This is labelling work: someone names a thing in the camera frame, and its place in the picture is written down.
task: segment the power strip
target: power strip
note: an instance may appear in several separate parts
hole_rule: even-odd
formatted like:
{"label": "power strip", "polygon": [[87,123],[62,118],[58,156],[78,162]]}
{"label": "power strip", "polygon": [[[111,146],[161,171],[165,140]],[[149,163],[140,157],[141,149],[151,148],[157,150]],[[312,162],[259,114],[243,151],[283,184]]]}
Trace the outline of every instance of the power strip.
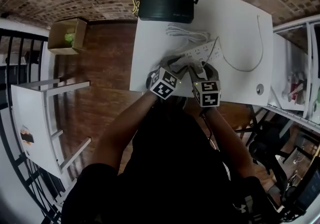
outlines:
{"label": "power strip", "polygon": [[[182,62],[190,62],[189,59],[197,60],[200,62],[206,62],[211,50],[214,46],[215,41],[210,41],[206,44],[197,46],[193,49],[187,50],[185,52],[182,52],[181,54],[178,54],[179,56],[183,56],[181,58]],[[213,53],[211,54],[210,59],[208,60],[208,63],[213,63],[214,61],[223,59],[223,53],[221,50],[221,45],[219,39],[216,41],[216,44],[214,46]]]}

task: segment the wooden floor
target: wooden floor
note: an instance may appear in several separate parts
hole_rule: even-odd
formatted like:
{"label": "wooden floor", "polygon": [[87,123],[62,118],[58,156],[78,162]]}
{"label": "wooden floor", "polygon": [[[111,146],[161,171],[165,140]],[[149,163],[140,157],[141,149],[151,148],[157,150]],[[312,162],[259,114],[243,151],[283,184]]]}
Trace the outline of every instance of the wooden floor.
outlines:
{"label": "wooden floor", "polygon": [[[129,91],[135,32],[136,24],[93,25],[85,36],[86,51],[79,55],[56,56],[56,76],[62,76],[68,84],[86,80],[91,82],[90,88],[68,92],[55,99],[57,120],[64,131],[60,139],[64,153],[69,155],[86,137],[92,139],[92,143],[69,168],[74,178],[88,164],[107,125],[142,95]],[[185,110],[209,134],[203,120],[198,117],[200,109],[194,99],[189,99]],[[250,111],[245,105],[222,103],[218,110],[234,129],[250,123]],[[128,145],[120,172],[130,159],[131,152],[132,146]],[[269,183],[271,177],[265,169],[255,168],[261,183]]]}

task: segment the forearm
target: forearm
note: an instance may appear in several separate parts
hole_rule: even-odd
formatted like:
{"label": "forearm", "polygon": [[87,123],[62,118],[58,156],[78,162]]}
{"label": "forearm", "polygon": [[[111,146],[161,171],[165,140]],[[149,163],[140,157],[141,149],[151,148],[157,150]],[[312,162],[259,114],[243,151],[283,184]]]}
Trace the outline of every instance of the forearm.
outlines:
{"label": "forearm", "polygon": [[121,112],[108,125],[100,138],[91,163],[105,163],[119,168],[123,150],[135,135],[139,124],[157,101],[157,96],[148,91],[129,108]]}
{"label": "forearm", "polygon": [[226,155],[232,166],[242,177],[253,176],[253,162],[250,153],[231,126],[215,108],[207,111],[205,117],[220,151]]}

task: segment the person's right arm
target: person's right arm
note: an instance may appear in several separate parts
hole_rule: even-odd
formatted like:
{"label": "person's right arm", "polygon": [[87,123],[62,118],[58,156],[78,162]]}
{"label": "person's right arm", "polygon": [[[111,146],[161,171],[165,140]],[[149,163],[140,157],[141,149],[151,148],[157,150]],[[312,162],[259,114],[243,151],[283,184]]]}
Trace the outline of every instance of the person's right arm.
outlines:
{"label": "person's right arm", "polygon": [[220,151],[230,164],[243,178],[254,176],[255,172],[249,151],[222,115],[216,108],[210,108],[205,113],[205,117]]}

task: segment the black t-shirt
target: black t-shirt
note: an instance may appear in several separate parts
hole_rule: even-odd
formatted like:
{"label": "black t-shirt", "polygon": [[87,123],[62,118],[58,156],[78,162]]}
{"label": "black t-shirt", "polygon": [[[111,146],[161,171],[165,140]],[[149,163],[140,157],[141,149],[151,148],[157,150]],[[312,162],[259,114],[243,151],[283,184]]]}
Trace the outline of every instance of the black t-shirt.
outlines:
{"label": "black t-shirt", "polygon": [[62,224],[138,222],[279,223],[256,177],[241,179],[222,162],[193,117],[161,106],[144,118],[120,175],[87,166],[69,193]]}

